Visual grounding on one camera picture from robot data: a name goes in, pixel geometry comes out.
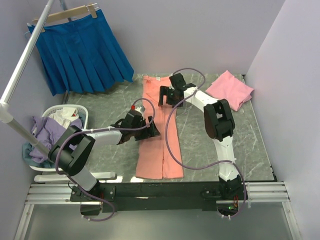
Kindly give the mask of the salmon orange t shirt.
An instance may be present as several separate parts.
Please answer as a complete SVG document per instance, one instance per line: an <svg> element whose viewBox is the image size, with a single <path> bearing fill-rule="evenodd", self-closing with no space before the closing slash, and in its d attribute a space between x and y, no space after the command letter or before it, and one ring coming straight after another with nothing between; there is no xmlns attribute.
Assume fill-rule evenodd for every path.
<svg viewBox="0 0 320 240"><path fill-rule="evenodd" d="M184 177L183 167L176 163L170 155L165 141L165 127L172 106L164 104L158 106L160 87L168 87L169 77L144 76L142 96L149 99L155 107L154 124L160 136L151 137L139 142L139 157L135 176L142 179L161 180L178 179Z"/></svg>

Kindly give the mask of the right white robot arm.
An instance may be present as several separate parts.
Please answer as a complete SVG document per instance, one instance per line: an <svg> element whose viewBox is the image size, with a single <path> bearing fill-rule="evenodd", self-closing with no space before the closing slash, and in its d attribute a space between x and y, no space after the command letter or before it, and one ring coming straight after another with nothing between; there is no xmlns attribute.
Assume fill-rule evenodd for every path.
<svg viewBox="0 0 320 240"><path fill-rule="evenodd" d="M170 86L159 87L158 105L166 103L175 110L188 102L201 110L207 135L213 140L219 162L219 180L225 182L219 187L222 198L230 200L237 194L237 187L230 181L240 176L235 166L233 134L235 121L226 99L218 100L199 90L193 83L186 83L181 73L169 77Z"/></svg>

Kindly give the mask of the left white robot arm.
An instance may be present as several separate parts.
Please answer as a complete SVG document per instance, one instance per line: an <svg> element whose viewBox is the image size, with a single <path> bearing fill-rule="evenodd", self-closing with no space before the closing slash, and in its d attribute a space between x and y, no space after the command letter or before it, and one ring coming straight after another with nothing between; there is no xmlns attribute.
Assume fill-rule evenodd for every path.
<svg viewBox="0 0 320 240"><path fill-rule="evenodd" d="M155 123L155 114L144 118L141 107L131 109L125 118L107 128L84 130L70 126L50 149L48 160L82 188L88 201L100 195L98 180L87 169L86 162L94 145L121 145L134 138L136 141L160 136Z"/></svg>

